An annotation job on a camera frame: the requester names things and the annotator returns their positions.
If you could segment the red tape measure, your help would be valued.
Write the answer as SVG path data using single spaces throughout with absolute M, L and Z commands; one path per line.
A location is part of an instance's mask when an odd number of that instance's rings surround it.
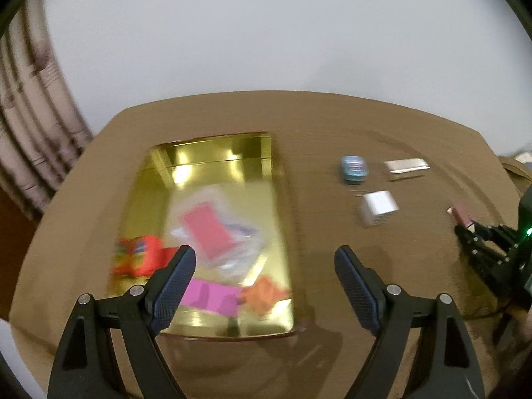
M 112 272 L 115 276 L 150 277 L 163 264 L 162 242 L 157 236 L 121 238 L 115 246 Z

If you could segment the red flat block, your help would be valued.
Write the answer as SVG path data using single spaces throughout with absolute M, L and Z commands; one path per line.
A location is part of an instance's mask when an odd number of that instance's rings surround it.
M 166 268 L 171 262 L 177 251 L 178 247 L 161 248 L 160 251 L 160 268 Z

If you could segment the patterned beige curtain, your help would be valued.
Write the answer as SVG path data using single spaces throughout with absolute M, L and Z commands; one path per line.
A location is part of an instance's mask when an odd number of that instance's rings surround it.
M 25 0 L 1 36 L 1 188 L 39 221 L 92 139 L 56 59 L 44 0 Z

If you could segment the brown tablecloth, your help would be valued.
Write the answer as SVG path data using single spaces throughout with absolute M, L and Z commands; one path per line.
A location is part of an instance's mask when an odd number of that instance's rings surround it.
M 41 386 L 67 318 L 83 293 L 103 297 L 124 206 L 147 150 L 240 132 L 267 132 L 287 184 L 304 289 L 302 331 L 257 341 L 159 345 L 190 398 L 342 398 L 373 342 L 333 268 L 349 245 L 384 281 L 413 296 L 449 293 L 462 311 L 492 309 L 493 295 L 459 254 L 447 209 L 515 226 L 519 196 L 478 132 L 410 108 L 304 92 L 195 95 L 124 110 L 89 144 L 52 199 L 24 260 L 9 314 L 16 346 Z M 369 175 L 343 180 L 343 156 Z M 423 177 L 391 181 L 384 161 L 423 159 Z M 365 226 L 361 197 L 390 191 L 399 211 Z

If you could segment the clear box with blue label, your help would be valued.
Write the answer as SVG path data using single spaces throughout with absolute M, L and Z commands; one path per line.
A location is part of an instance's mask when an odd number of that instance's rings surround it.
M 230 243 L 215 259 L 215 267 L 223 277 L 241 280 L 261 255 L 266 240 L 260 229 L 247 222 L 224 217 L 222 225 L 229 233 Z

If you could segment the dark wooden door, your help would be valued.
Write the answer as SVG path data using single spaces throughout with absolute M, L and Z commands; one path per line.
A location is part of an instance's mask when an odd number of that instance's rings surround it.
M 14 290 L 27 250 L 36 232 L 42 213 L 27 216 L 11 197 L 1 190 L 0 234 L 0 311 L 7 321 L 12 307 Z

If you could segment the pink lipstick tube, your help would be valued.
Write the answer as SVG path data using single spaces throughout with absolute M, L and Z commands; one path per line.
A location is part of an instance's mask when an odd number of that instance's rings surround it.
M 458 225 L 461 225 L 468 231 L 474 232 L 474 221 L 462 205 L 455 203 L 447 209 L 447 212 L 455 219 Z

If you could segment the teal small tape measure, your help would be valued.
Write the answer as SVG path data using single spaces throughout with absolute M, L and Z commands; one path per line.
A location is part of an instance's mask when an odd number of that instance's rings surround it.
M 343 180 L 348 183 L 361 183 L 369 175 L 366 161 L 360 156 L 343 156 L 341 169 Z

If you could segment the silver metallic rectangular case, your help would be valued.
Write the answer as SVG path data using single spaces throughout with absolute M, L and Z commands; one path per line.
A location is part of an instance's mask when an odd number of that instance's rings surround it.
M 387 160 L 384 168 L 391 181 L 423 177 L 430 169 L 423 159 Z

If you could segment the clear box with red insert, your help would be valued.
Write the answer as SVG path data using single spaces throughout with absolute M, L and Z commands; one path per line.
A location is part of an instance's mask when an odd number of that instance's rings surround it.
M 199 266 L 212 268 L 216 274 L 223 277 L 214 262 L 230 243 L 229 233 L 222 225 L 224 217 L 253 225 L 235 213 L 220 186 L 199 188 L 181 199 L 172 199 L 164 228 L 164 239 L 172 245 L 190 246 L 195 250 Z

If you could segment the white patterned cube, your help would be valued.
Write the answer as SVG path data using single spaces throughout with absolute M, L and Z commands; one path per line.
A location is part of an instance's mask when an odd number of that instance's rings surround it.
M 361 218 L 365 226 L 376 226 L 399 211 L 390 191 L 366 193 L 361 197 Z

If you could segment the pink rectangular block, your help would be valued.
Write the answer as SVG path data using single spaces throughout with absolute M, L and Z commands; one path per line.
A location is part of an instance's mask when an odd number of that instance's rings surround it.
M 180 304 L 227 318 L 234 318 L 238 315 L 241 293 L 240 287 L 192 278 Z

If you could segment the gold toffee tin box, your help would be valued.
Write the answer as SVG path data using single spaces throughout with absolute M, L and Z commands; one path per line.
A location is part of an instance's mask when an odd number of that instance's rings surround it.
M 148 149 L 126 198 L 109 294 L 146 283 L 183 245 L 194 249 L 196 269 L 169 334 L 243 340 L 295 332 L 305 298 L 271 135 Z

